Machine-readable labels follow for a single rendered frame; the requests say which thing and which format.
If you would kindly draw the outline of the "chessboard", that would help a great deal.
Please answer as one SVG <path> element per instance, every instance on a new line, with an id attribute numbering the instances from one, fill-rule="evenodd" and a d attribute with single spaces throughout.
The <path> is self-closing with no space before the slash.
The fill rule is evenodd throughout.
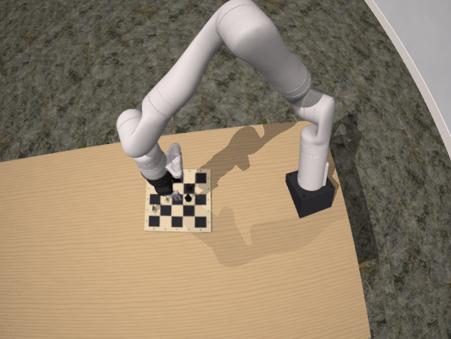
<path id="1" fill-rule="evenodd" d="M 191 192 L 186 191 L 190 184 Z M 211 169 L 184 169 L 181 182 L 172 181 L 173 190 L 178 190 L 182 200 L 172 196 L 159 196 L 154 186 L 146 182 L 146 207 L 144 231 L 211 232 Z M 189 193 L 191 202 L 185 201 Z M 150 205 L 156 212 L 150 211 Z"/>

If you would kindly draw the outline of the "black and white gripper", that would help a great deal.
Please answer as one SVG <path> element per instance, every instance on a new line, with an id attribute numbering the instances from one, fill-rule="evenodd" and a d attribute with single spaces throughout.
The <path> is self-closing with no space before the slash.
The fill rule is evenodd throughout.
<path id="1" fill-rule="evenodd" d="M 178 143 L 171 144 L 167 152 L 163 152 L 163 159 L 158 167 L 152 170 L 141 168 L 139 170 L 141 175 L 154 186 L 159 196 L 172 196 L 175 201 L 182 200 L 181 194 L 178 190 L 173 190 L 172 185 L 172 181 L 181 182 L 184 173 L 181 148 Z"/>

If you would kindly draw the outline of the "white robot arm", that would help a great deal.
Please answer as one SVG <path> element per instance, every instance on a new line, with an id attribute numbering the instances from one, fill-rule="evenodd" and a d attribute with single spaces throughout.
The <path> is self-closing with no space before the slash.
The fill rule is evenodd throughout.
<path id="1" fill-rule="evenodd" d="M 326 186 L 335 100 L 311 89 L 309 71 L 288 50 L 273 21 L 252 0 L 230 0 L 222 5 L 146 95 L 142 111 L 128 109 L 119 115 L 116 128 L 124 153 L 142 170 L 160 165 L 163 152 L 159 138 L 169 120 L 192 98 L 209 62 L 224 44 L 261 72 L 300 118 L 312 122 L 300 134 L 297 181 L 305 190 Z"/>

